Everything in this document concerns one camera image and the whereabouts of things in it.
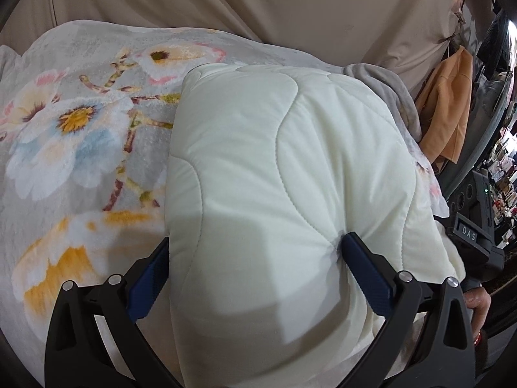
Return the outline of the person's right hand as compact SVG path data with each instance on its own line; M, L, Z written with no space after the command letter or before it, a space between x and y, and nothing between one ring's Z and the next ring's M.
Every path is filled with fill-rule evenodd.
M477 336L485 324L491 306L491 296L482 286L473 288L464 293L467 309L473 311L471 318L472 333Z

